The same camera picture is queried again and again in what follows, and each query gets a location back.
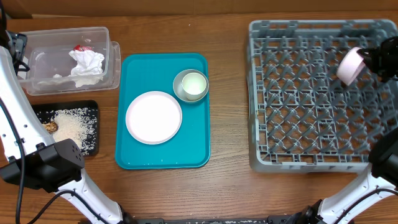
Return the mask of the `red snack wrapper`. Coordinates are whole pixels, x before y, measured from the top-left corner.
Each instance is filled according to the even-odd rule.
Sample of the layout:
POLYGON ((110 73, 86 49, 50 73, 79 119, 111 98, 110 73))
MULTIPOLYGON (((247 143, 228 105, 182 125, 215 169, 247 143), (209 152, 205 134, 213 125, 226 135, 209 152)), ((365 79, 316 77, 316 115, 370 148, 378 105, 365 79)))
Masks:
POLYGON ((82 52, 82 51, 86 51, 86 50, 92 50, 92 47, 76 45, 73 49, 82 52))

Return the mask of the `white napkin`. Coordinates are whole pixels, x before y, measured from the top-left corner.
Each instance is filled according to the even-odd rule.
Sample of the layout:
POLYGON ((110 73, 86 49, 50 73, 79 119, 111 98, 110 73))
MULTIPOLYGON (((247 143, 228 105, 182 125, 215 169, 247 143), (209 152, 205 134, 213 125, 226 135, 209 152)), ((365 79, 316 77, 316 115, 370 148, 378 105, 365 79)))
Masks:
POLYGON ((50 73, 49 80, 40 81, 42 86, 61 85, 73 82, 76 88, 96 85, 103 81, 103 61, 105 56, 93 50, 71 50, 68 53, 55 53, 45 56, 45 65, 39 69, 50 73))

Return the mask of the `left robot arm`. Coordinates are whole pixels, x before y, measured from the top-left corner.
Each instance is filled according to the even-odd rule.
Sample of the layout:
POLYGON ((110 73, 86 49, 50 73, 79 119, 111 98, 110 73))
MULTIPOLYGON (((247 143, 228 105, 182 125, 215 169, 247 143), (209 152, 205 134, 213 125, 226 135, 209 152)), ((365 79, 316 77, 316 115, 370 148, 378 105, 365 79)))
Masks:
POLYGON ((27 37, 7 31, 5 10, 1 10, 1 142, 7 165, 1 178, 18 186, 15 222, 21 221, 25 188, 44 189, 63 197, 91 223, 129 223, 132 218, 109 199, 91 180, 77 144, 71 139, 55 141, 31 107, 17 74, 27 72, 23 62, 27 37))

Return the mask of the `small white plate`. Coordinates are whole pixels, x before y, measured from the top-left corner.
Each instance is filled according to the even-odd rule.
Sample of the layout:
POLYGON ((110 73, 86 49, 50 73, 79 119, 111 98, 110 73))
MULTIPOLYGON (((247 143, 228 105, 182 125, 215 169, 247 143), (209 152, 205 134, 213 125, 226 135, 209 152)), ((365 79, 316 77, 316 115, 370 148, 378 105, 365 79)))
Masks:
POLYGON ((366 66, 358 50, 361 48, 352 48, 342 59, 336 71, 336 76, 347 86, 353 83, 366 66))

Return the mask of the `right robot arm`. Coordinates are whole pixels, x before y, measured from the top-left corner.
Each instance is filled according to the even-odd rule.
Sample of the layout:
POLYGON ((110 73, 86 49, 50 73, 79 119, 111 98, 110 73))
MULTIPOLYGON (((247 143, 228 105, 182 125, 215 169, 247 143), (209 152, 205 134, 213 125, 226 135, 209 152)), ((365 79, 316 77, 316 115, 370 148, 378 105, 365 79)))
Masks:
MULTIPOLYGON (((350 85, 364 68, 382 78, 397 80, 397 37, 376 48, 351 49, 337 69, 337 77, 350 85)), ((397 129, 389 132, 369 153, 369 164, 356 179, 331 197, 319 200, 289 217, 286 223, 351 223, 378 201, 397 195, 397 129)))

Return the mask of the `rice leftovers pile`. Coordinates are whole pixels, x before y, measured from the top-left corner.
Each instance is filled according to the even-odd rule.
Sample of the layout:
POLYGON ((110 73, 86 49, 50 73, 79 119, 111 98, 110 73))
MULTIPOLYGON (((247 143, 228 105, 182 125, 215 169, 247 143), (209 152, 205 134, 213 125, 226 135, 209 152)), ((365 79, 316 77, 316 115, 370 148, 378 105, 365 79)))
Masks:
POLYGON ((63 110, 37 111, 42 123, 54 121, 58 131, 51 134, 56 142, 72 139, 84 156, 98 152, 98 110, 93 108, 72 108, 63 110))

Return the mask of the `large white plate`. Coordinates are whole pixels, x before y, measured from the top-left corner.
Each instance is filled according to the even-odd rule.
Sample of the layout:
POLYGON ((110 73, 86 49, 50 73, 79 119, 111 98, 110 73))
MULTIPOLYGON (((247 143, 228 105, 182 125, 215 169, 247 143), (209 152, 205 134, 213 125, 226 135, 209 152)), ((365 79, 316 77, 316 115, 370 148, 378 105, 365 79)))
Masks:
POLYGON ((125 123, 129 134, 143 144, 162 144, 172 139, 182 125, 177 100, 162 91, 148 91, 129 105, 125 123))

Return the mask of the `brown food scrap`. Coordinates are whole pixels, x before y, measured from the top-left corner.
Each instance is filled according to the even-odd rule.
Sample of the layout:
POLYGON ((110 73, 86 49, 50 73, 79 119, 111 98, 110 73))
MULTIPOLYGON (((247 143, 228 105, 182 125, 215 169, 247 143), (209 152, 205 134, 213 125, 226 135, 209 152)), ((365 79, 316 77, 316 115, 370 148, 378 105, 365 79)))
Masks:
POLYGON ((54 121, 44 123, 43 127, 46 129, 46 131, 50 134, 53 134, 58 131, 58 124, 54 121))

